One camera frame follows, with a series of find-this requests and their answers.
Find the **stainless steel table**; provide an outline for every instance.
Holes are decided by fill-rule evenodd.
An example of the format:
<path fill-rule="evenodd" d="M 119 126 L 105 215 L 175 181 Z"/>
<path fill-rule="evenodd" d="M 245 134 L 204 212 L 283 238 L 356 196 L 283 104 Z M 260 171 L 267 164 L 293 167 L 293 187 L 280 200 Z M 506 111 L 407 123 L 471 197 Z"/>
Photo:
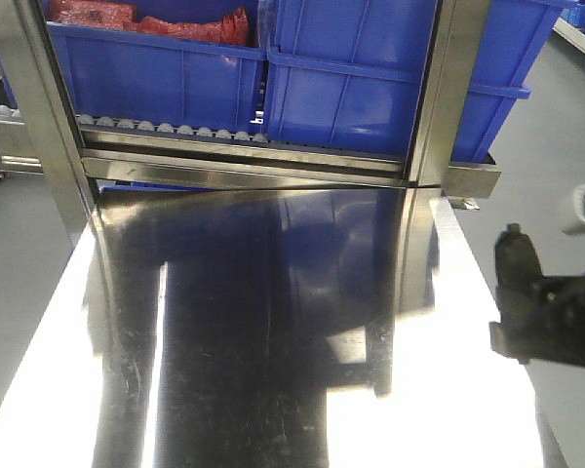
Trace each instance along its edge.
<path fill-rule="evenodd" d="M 104 193 L 0 467 L 539 467 L 495 316 L 435 189 Z"/>

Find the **metal shelf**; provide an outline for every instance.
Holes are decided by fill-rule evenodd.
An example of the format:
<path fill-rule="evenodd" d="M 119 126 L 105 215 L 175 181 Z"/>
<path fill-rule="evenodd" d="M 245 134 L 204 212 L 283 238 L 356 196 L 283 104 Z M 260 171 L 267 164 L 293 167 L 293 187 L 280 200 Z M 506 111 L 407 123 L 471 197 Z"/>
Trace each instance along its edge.
<path fill-rule="evenodd" d="M 558 19 L 555 32 L 567 40 L 572 46 L 585 54 L 585 34 L 564 19 Z"/>

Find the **blue plastic bin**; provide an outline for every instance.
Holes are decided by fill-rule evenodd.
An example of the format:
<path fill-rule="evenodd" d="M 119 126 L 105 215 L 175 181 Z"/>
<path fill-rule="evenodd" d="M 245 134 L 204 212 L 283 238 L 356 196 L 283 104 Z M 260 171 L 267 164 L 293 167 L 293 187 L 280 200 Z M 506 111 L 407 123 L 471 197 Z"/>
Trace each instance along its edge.
<path fill-rule="evenodd" d="M 493 0 L 474 79 L 522 86 L 563 8 L 577 0 Z M 280 0 L 286 54 L 422 72 L 436 0 Z"/>
<path fill-rule="evenodd" d="M 42 3 L 47 8 L 49 2 Z M 238 0 L 128 3 L 139 5 L 140 18 L 170 21 L 220 19 L 239 6 Z M 255 21 L 258 2 L 247 5 Z M 206 16 L 192 16 L 204 11 Z M 48 26 L 76 112 L 232 132 L 250 129 L 260 99 L 264 47 L 54 22 Z"/>
<path fill-rule="evenodd" d="M 578 4 L 562 11 L 562 18 L 574 27 L 585 27 L 585 0 L 578 0 Z"/>
<path fill-rule="evenodd" d="M 383 153 L 373 156 L 378 158 L 408 153 L 419 74 L 298 57 L 277 48 L 269 49 L 268 58 L 269 138 Z M 473 84 L 453 160 L 483 161 L 516 99 L 529 93 L 525 88 Z"/>

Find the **gray floor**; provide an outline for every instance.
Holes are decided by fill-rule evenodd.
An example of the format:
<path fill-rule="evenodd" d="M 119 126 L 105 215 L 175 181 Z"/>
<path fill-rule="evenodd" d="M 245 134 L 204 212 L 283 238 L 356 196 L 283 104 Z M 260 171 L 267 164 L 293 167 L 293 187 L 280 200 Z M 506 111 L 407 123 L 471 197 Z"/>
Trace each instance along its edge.
<path fill-rule="evenodd" d="M 10 175 L 0 182 L 0 402 L 69 253 L 44 178 Z"/>
<path fill-rule="evenodd" d="M 491 149 L 501 180 L 480 212 L 458 214 L 491 289 L 493 244 L 508 222 L 531 237 L 546 274 L 585 271 L 585 236 L 565 235 L 558 221 L 562 197 L 585 183 L 585 57 L 553 34 L 526 82 L 531 98 L 516 105 Z M 568 466 L 585 468 L 585 370 L 541 362 L 527 370 Z M 549 461 L 546 468 L 564 466 L 554 450 Z"/>
<path fill-rule="evenodd" d="M 527 82 L 531 99 L 516 106 L 492 148 L 503 170 L 493 197 L 480 203 L 479 213 L 459 215 L 491 287 L 492 246 L 512 221 L 531 235 L 547 273 L 585 270 L 585 237 L 568 238 L 556 221 L 560 197 L 585 182 L 585 58 L 553 37 Z M 69 250 L 42 177 L 13 175 L 0 183 L 0 400 Z M 546 395 L 542 407 L 565 458 L 571 468 L 583 468 L 585 372 L 534 367 L 531 376 Z"/>

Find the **red package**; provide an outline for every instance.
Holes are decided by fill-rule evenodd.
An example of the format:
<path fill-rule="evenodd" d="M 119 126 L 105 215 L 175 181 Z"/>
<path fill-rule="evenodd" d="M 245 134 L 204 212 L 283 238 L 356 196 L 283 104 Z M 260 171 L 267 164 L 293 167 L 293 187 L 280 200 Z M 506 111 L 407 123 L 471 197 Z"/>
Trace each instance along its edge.
<path fill-rule="evenodd" d="M 137 7 L 97 0 L 52 0 L 50 15 L 58 22 L 123 29 L 125 21 L 136 19 Z"/>
<path fill-rule="evenodd" d="M 145 17 L 140 22 L 138 31 L 147 34 L 166 35 L 178 39 L 192 39 L 195 41 L 248 46 L 250 23 L 247 18 L 247 11 L 245 8 L 241 7 L 234 13 L 226 15 L 221 21 L 217 22 L 171 23 L 153 17 Z"/>
<path fill-rule="evenodd" d="M 52 0 L 50 12 L 51 19 L 58 22 L 249 46 L 250 23 L 243 7 L 225 15 L 221 21 L 203 24 L 171 23 L 153 17 L 136 22 L 136 6 L 100 0 Z"/>

